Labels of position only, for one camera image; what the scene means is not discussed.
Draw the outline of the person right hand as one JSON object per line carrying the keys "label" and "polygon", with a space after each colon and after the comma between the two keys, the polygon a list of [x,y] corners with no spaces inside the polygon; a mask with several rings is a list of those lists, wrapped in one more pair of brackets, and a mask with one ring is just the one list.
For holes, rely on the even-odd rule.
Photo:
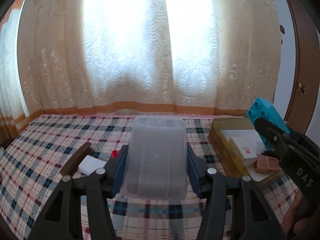
{"label": "person right hand", "polygon": [[295,220],[298,217],[298,210],[301,206],[302,200],[303,194],[301,193],[301,191],[298,191],[295,194],[293,203],[284,215],[283,221],[280,225],[285,236],[288,235],[290,229],[295,225]]}

